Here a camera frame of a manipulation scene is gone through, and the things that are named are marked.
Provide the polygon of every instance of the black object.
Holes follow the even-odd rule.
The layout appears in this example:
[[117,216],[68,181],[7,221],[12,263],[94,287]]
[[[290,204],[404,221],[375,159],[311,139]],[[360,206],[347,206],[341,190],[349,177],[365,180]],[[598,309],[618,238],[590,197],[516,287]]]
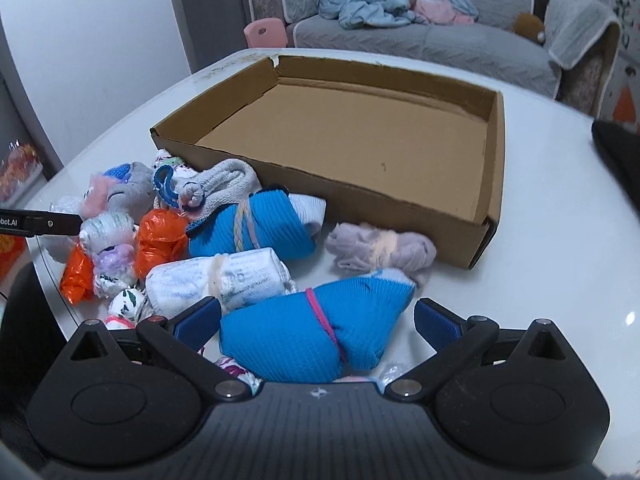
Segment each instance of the black object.
[[76,236],[80,232],[82,219],[78,215],[32,211],[22,209],[0,209],[0,234],[31,238],[42,235]]
[[609,121],[591,125],[600,158],[640,212],[640,136]]
[[52,456],[44,478],[604,478],[591,463],[609,410],[550,320],[502,330],[420,300],[416,329],[439,352],[384,396],[371,383],[266,383],[251,397],[183,343],[203,337],[185,322],[205,310],[215,326],[219,307],[207,298],[112,333],[85,321],[28,408]]

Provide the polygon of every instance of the metal screw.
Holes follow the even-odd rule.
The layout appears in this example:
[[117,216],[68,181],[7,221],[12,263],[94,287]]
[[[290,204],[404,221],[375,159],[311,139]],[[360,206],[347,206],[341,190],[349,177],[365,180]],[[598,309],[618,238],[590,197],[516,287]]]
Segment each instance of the metal screw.
[[231,379],[228,381],[222,381],[216,384],[216,393],[219,396],[226,397],[227,399],[233,399],[244,394],[245,386],[238,380]]
[[420,393],[422,385],[413,379],[398,379],[391,383],[391,390],[399,396],[411,397]]

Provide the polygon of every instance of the white table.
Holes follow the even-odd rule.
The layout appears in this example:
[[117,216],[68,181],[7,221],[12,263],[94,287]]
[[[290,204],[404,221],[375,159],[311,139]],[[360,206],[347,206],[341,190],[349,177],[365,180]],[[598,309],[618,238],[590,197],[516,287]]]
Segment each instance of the white table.
[[[246,50],[201,70],[133,111],[78,155],[30,202],[48,209],[63,194],[82,195],[92,173],[123,162],[152,164],[149,128],[180,105],[265,54]],[[591,142],[591,118],[514,86],[479,75],[399,57],[361,52],[300,50],[453,76],[504,93],[506,166],[497,235],[473,270],[436,264],[421,291],[462,317],[485,314],[505,328],[553,319],[595,378],[611,411],[596,464],[628,472],[640,460],[640,223]],[[104,317],[97,303],[69,307],[58,292],[63,266],[29,241],[47,300],[67,338],[78,323]],[[301,288],[338,276],[331,258],[293,264]],[[218,355],[215,342],[206,355]],[[413,330],[413,309],[402,315],[381,367],[413,366],[433,351]]]

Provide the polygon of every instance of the white wall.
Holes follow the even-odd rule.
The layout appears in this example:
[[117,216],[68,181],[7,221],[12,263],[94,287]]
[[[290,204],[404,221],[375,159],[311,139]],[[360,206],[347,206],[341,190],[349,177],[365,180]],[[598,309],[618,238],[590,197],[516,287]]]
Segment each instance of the white wall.
[[190,74],[171,0],[0,0],[0,19],[63,164]]

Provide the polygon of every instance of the blue gripper pad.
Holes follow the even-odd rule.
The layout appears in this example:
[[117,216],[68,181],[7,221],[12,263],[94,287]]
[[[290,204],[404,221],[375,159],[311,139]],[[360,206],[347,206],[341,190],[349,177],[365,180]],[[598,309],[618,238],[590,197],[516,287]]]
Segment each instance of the blue gripper pad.
[[208,296],[171,319],[173,336],[197,352],[220,330],[220,302]]
[[414,325],[418,334],[436,352],[453,343],[466,332],[465,319],[429,298],[422,298],[415,304]]

